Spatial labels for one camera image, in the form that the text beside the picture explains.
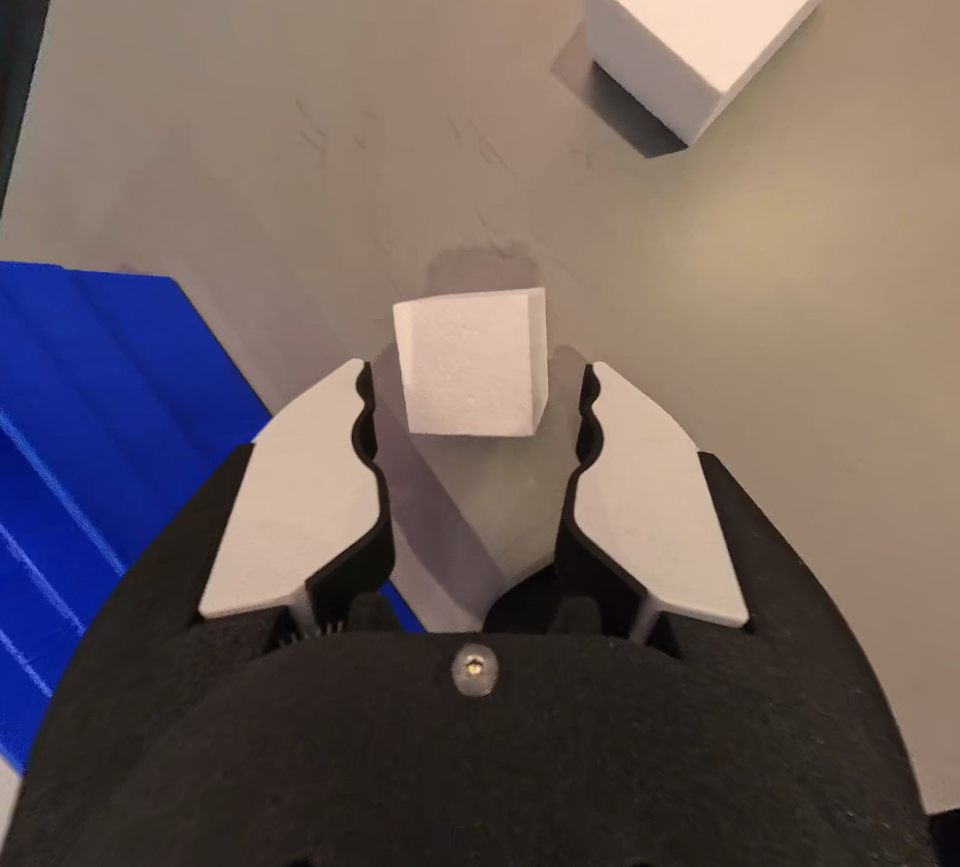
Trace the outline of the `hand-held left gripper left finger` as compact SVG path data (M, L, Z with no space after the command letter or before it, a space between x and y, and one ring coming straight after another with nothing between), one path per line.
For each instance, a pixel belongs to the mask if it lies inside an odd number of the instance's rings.
M259 431L198 602L204 620L283 608L302 636L350 630L355 602L394 569L376 409L371 363L350 359Z

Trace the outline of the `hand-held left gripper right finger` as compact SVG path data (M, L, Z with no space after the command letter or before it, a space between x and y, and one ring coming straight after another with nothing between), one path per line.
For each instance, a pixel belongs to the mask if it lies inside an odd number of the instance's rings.
M604 362L585 366L579 412L554 554L564 594L590 598L604 634L637 644L663 615L744 628L749 609L697 444Z

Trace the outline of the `blue plastic bin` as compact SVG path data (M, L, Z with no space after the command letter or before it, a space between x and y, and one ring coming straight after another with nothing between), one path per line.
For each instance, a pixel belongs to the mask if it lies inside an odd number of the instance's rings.
M276 416L173 279L2 261L2 758L28 765L82 637L143 581L126 631L199 602Z

